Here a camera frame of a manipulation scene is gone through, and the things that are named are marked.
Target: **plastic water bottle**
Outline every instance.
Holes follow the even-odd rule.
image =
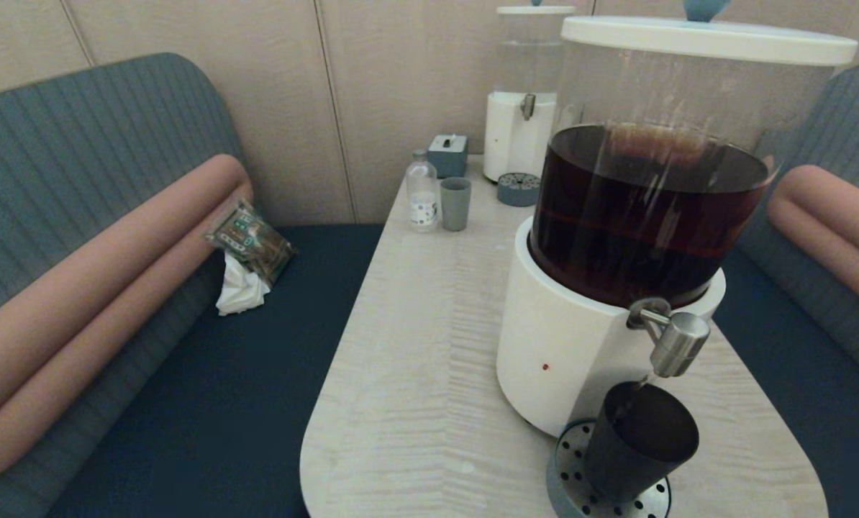
[[[439,184],[436,168],[427,161],[426,150],[414,151],[414,161],[407,166],[407,201],[410,227],[416,232],[430,232],[439,224]]]

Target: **navy seat cushion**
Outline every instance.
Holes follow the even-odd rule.
[[[282,229],[300,253],[265,304],[210,307],[50,516],[307,516],[301,440],[381,228]]]
[[[715,322],[817,469],[830,516],[859,516],[858,364],[748,256],[723,269]]]

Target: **beige wall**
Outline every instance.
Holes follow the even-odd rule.
[[[462,132],[482,151],[501,4],[527,2],[0,0],[0,89],[180,53],[222,92],[275,223],[381,222],[412,148]],[[595,11],[682,16],[680,0]],[[732,0],[722,19],[859,40],[859,0]]]

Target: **black cup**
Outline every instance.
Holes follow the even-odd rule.
[[[583,457],[590,484],[613,501],[637,498],[699,449],[699,427],[676,397],[636,387],[626,381],[605,394]]]

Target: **snack package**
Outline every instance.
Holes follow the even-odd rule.
[[[247,269],[256,272],[271,288],[288,262],[298,253],[243,198],[236,199],[235,208],[225,211],[212,223],[206,232],[206,239],[216,248],[235,257]]]

